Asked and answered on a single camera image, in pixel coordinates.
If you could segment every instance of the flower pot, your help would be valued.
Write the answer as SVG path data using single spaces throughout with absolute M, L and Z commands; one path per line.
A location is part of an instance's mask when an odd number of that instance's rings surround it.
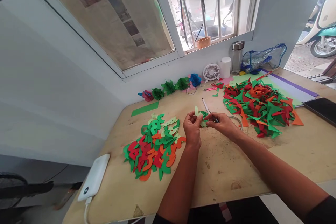
M 202 49 L 210 45 L 211 37 L 204 37 L 196 41 L 196 46 L 198 49 Z

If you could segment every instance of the forearm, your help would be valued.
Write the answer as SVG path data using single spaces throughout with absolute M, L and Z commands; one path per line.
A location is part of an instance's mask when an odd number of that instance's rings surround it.
M 199 148 L 186 146 L 161 201 L 158 215 L 173 223 L 187 223 L 193 196 Z
M 235 143 L 258 169 L 266 184 L 301 219 L 328 197 L 323 189 L 247 135 Z

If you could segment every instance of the sleeve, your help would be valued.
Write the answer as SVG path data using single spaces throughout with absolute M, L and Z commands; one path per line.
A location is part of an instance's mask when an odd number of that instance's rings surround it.
M 171 224 L 171 222 L 156 214 L 153 220 L 153 224 Z
M 307 214 L 305 224 L 313 223 L 336 223 L 336 199 L 333 196 L 326 198 Z

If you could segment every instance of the wooden table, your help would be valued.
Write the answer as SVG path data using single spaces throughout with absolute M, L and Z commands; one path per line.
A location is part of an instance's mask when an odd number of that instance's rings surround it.
M 275 73 L 336 102 L 336 90 L 284 69 L 277 69 Z M 176 151 L 172 173 L 164 174 L 162 181 L 158 172 L 152 173 L 146 182 L 135 179 L 129 163 L 123 162 L 122 149 L 141 136 L 141 126 L 147 124 L 152 113 L 164 113 L 165 120 L 176 116 L 183 121 L 195 105 L 204 110 L 203 97 L 212 112 L 229 114 L 221 95 L 212 97 L 214 91 L 202 92 L 202 89 L 198 88 L 194 95 L 176 91 L 165 96 L 157 109 L 133 117 L 132 111 L 147 105 L 146 101 L 130 105 L 122 111 L 100 152 L 100 155 L 111 153 L 111 158 L 100 190 L 89 206 L 91 224 L 130 219 L 142 212 L 144 215 L 157 212 L 180 161 L 184 144 Z M 336 179 L 336 128 L 306 108 L 297 108 L 297 113 L 304 126 L 281 127 L 283 133 L 275 139 L 257 138 L 252 125 L 244 128 L 244 132 L 314 182 Z M 185 136 L 183 127 L 179 134 Z M 201 138 L 193 207 L 271 193 L 253 164 L 228 138 L 211 128 L 201 129 Z M 84 223 L 84 204 L 85 201 L 77 202 L 76 197 L 63 223 Z

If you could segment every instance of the window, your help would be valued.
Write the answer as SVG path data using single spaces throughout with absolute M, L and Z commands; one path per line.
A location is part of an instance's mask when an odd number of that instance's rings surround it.
M 45 1 L 121 78 L 184 57 L 197 39 L 210 36 L 213 44 L 241 34 L 244 23 L 240 0 Z M 252 2 L 243 4 L 251 23 Z
M 236 0 L 204 0 L 204 6 L 202 0 L 169 0 L 169 4 L 185 52 L 195 48 L 197 39 L 210 36 L 218 42 L 237 34 Z

